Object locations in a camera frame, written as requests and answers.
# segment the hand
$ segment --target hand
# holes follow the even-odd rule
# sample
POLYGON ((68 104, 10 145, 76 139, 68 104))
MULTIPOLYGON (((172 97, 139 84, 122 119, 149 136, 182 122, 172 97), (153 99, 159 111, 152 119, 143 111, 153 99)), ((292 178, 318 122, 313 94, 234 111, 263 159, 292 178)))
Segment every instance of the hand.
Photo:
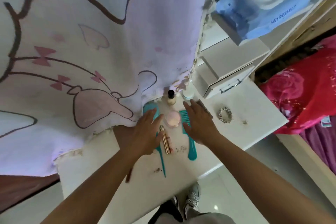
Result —
POLYGON ((186 102, 183 102, 183 105, 187 110, 191 127, 186 123, 183 123, 183 127, 195 142, 207 146, 208 142, 218 138, 220 133, 213 123, 211 116, 204 110, 204 108, 197 104, 193 99, 190 100, 190 103, 191 106, 186 102))
POLYGON ((138 157, 142 155, 150 155, 153 150, 160 144, 163 137, 163 131, 156 136, 159 130, 160 123, 163 119, 163 114, 158 116, 154 121, 153 117, 156 113, 156 108, 148 110, 137 122, 133 132, 133 142, 130 145, 131 151, 138 157))

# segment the left hand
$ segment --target left hand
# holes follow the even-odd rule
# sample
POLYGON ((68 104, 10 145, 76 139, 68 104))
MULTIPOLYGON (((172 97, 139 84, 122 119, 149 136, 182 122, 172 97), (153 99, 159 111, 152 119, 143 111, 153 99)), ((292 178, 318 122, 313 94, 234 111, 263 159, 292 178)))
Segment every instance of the left hand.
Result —
POLYGON ((154 121, 156 108, 148 110, 137 122, 133 132, 133 142, 130 145, 131 151, 138 157, 142 155, 150 155, 153 150, 160 144, 163 137, 163 132, 159 130, 160 123, 163 119, 163 114, 159 115, 154 121))

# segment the tag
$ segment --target tag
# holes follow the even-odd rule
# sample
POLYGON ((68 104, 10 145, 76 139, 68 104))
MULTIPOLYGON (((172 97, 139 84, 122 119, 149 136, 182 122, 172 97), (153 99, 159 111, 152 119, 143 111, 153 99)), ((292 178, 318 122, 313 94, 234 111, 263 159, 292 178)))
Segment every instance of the tag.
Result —
POLYGON ((330 128, 331 127, 330 116, 325 116, 321 120, 321 126, 322 126, 322 128, 330 128))

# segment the white desk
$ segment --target white desk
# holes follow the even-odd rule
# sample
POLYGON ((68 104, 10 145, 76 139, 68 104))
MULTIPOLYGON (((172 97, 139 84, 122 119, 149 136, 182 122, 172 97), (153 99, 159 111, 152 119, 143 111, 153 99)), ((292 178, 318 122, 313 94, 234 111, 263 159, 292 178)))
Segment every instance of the white desk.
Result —
MULTIPOLYGON (((210 99, 201 98, 196 90, 195 96, 202 100, 214 116, 218 130, 244 150, 287 122, 287 119, 249 79, 228 92, 210 99), (230 124, 223 124, 216 117, 216 111, 222 106, 232 110, 233 121, 230 124)), ((182 103, 183 99, 178 97, 174 109, 183 110, 182 103)), ((166 103, 158 104, 160 113, 167 113, 169 107, 166 103)), ((152 155, 141 157, 133 168, 130 183, 123 182, 120 185, 99 223, 132 223, 222 165, 208 148, 198 144, 196 144, 197 159, 190 161, 187 158, 188 137, 182 134, 181 126, 173 129, 167 126, 165 128, 175 151, 166 155, 161 145, 167 177, 165 178, 161 171, 156 172, 158 168, 162 169, 157 151, 152 155)), ((57 166, 64 197, 70 195, 118 150, 119 146, 113 131, 107 130, 85 145, 82 155, 60 161, 57 166)))

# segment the metal drawer handle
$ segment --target metal drawer handle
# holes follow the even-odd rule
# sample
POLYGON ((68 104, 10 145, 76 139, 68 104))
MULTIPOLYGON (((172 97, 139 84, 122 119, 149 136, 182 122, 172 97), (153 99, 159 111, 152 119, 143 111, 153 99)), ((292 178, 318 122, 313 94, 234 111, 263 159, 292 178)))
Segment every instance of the metal drawer handle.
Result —
POLYGON ((241 83, 241 80, 237 79, 237 81, 238 81, 238 82, 237 82, 235 85, 231 86, 230 88, 228 88, 228 89, 226 89, 226 90, 224 90, 224 91, 222 91, 222 89, 220 89, 220 90, 219 90, 220 93, 223 94, 224 92, 227 92, 228 90, 232 89, 233 87, 235 87, 235 86, 237 86, 238 84, 241 83))

